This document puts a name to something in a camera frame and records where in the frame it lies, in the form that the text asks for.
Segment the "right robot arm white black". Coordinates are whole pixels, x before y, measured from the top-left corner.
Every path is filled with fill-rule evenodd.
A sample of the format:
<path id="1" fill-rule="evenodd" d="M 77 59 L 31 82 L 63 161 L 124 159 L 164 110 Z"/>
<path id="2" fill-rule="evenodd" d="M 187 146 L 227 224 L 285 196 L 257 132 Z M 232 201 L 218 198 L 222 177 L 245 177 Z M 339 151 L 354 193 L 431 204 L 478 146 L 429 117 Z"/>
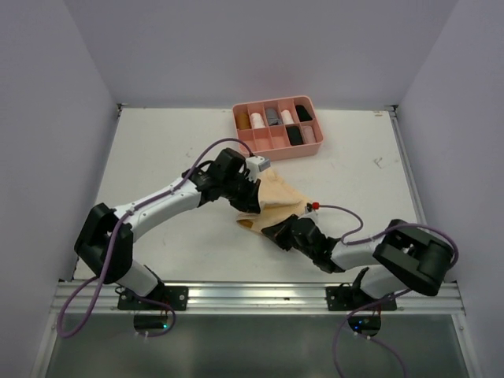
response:
<path id="1" fill-rule="evenodd" d="M 298 250 L 323 272 L 362 267 L 350 291 L 360 309 L 397 291 L 436 296 L 458 261 L 458 248 L 447 235 L 433 235 L 434 228 L 399 219 L 378 235 L 354 241 L 326 236 L 311 216 L 292 215 L 261 233 L 283 250 Z"/>

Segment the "beige underwear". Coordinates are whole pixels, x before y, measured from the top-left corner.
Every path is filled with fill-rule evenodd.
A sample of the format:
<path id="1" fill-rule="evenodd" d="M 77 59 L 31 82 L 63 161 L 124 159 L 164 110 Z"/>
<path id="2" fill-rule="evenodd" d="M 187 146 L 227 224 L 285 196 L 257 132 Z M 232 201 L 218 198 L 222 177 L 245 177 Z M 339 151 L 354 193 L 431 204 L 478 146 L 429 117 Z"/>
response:
<path id="1" fill-rule="evenodd" d="M 236 223 L 242 228 L 260 234 L 263 228 L 279 224 L 291 215 L 303 215 L 306 204 L 312 202 L 274 169 L 266 169 L 260 174 L 259 179 L 261 180 L 258 192 L 260 213 L 238 215 Z"/>

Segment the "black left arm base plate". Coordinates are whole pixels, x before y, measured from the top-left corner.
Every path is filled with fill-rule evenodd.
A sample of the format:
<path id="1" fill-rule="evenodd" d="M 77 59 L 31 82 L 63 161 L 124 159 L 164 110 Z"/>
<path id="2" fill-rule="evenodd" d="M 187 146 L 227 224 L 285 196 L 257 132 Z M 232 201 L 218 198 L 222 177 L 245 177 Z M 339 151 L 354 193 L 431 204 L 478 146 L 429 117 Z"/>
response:
<path id="1" fill-rule="evenodd" d="M 140 297 L 125 287 L 117 287 L 115 292 L 119 295 L 117 303 L 119 310 L 163 310 L 161 304 L 165 304 L 175 311 L 185 311 L 189 298 L 189 288 L 187 286 L 161 285 L 154 288 L 146 297 Z"/>

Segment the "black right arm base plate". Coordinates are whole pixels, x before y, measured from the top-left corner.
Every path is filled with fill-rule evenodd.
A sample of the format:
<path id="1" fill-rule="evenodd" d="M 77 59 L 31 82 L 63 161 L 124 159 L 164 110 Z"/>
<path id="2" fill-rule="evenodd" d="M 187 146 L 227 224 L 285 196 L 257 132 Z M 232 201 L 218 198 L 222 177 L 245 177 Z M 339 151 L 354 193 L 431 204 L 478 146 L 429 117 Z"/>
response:
<path id="1" fill-rule="evenodd" d="M 350 311 L 369 305 L 396 291 L 400 280 L 382 266 L 364 267 L 351 283 L 341 283 L 325 288 L 325 301 L 329 311 Z"/>

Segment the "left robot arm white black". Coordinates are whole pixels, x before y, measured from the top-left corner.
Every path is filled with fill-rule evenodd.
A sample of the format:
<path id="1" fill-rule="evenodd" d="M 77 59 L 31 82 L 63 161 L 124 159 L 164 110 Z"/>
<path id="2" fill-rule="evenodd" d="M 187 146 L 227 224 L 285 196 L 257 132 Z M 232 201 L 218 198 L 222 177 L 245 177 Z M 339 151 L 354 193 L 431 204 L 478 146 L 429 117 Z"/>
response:
<path id="1" fill-rule="evenodd" d="M 259 175 L 269 166 L 265 157 L 244 157 L 226 148 L 151 196 L 114 208 L 104 203 L 94 206 L 74 250 L 104 284 L 119 284 L 135 293 L 143 307 L 155 309 L 163 302 L 164 285 L 151 269 L 134 260 L 135 242 L 178 214 L 219 198 L 240 212 L 260 213 Z"/>

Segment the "pink underwear cream waistband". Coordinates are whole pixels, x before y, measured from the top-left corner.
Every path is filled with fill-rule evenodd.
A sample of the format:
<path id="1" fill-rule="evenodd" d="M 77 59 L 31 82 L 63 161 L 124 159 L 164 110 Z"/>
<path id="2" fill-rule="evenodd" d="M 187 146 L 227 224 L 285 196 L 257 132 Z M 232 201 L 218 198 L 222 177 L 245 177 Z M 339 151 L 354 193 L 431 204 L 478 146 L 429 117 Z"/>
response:
<path id="1" fill-rule="evenodd" d="M 303 125 L 301 126 L 301 129 L 305 144 L 313 144 L 316 142 L 316 137 L 313 128 L 311 126 Z"/>

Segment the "black underwear orange trim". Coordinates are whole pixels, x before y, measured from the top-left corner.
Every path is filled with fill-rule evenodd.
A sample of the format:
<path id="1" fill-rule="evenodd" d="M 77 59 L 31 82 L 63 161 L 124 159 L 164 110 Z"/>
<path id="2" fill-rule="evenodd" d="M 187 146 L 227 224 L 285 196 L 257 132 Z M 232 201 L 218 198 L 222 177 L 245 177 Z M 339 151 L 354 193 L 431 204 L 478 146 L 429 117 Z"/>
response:
<path id="1" fill-rule="evenodd" d="M 300 146 L 304 144 L 304 139 L 299 126 L 289 125 L 286 127 L 286 132 L 287 137 L 289 139 L 289 143 L 292 146 Z"/>

